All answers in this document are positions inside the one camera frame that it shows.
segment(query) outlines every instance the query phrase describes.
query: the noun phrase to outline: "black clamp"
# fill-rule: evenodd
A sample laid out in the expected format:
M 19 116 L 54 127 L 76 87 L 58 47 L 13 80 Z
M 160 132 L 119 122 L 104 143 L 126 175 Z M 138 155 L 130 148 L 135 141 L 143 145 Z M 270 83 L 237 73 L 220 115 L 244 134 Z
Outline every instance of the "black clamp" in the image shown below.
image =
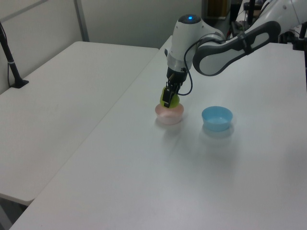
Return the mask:
M 248 41 L 248 37 L 246 36 L 246 33 L 242 32 L 238 34 L 238 40 L 241 42 L 242 47 L 245 51 L 246 55 L 251 54 L 252 52 L 254 52 L 250 46 L 250 43 Z

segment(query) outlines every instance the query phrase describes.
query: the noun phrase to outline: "black stand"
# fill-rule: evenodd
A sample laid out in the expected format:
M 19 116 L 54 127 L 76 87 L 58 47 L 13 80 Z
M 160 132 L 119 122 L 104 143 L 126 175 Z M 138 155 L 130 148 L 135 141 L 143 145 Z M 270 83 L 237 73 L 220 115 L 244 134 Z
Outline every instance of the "black stand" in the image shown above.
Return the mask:
M 299 33 L 299 37 L 294 41 L 293 49 L 304 51 L 306 48 L 307 40 L 305 39 L 305 34 L 307 30 L 307 23 L 302 24 L 301 32 Z
M 249 9 L 248 9 L 248 25 L 249 25 L 249 27 L 251 27 L 251 25 L 253 24 L 254 10 L 255 10 L 255 0 L 249 0 Z
M 8 41 L 7 41 L 7 38 L 6 38 L 6 35 L 4 33 L 4 30 L 3 30 L 1 23 L 0 23 L 0 43 L 1 43 L 1 46 L 3 48 L 4 54 L 6 56 L 6 59 L 8 60 L 8 64 L 11 67 L 13 76 L 15 78 L 15 84 L 13 84 L 11 87 L 20 89 L 21 87 L 23 87 L 24 85 L 29 83 L 29 81 L 23 80 L 19 75 L 18 69 L 16 67 L 15 61 L 14 61 L 12 53 L 10 51 Z

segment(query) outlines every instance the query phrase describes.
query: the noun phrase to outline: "plastic bowl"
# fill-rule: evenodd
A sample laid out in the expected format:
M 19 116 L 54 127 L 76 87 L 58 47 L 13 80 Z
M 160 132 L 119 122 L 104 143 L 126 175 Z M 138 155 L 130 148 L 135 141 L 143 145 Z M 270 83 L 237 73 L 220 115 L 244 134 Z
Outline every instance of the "plastic bowl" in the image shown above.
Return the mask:
M 155 108 L 157 119 L 165 125 L 174 125 L 181 121 L 184 108 L 179 104 L 175 108 L 165 108 L 158 104 Z
M 204 126 L 215 132 L 224 131 L 229 128 L 232 120 L 232 112 L 220 106 L 212 106 L 201 113 Z

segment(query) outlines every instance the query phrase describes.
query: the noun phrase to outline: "white wall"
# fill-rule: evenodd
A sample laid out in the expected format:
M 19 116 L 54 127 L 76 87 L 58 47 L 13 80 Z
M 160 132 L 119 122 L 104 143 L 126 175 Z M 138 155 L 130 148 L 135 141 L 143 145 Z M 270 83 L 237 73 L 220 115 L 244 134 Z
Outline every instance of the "white wall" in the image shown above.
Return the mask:
M 91 42 L 160 48 L 178 18 L 201 16 L 201 0 L 82 0 Z
M 82 40 L 73 0 L 48 0 L 2 25 L 22 78 Z M 1 47 L 0 93 L 7 89 L 7 60 Z

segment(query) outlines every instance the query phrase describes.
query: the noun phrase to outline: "pink bowl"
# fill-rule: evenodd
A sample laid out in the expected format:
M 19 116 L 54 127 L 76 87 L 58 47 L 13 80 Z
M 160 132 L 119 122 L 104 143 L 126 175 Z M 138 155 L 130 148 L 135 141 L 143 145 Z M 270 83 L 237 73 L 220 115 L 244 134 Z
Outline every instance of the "pink bowl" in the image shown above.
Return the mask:
M 165 125 L 177 124 L 182 119 L 183 106 L 179 104 L 175 108 L 165 108 L 158 104 L 155 108 L 155 113 L 157 114 L 157 119 Z

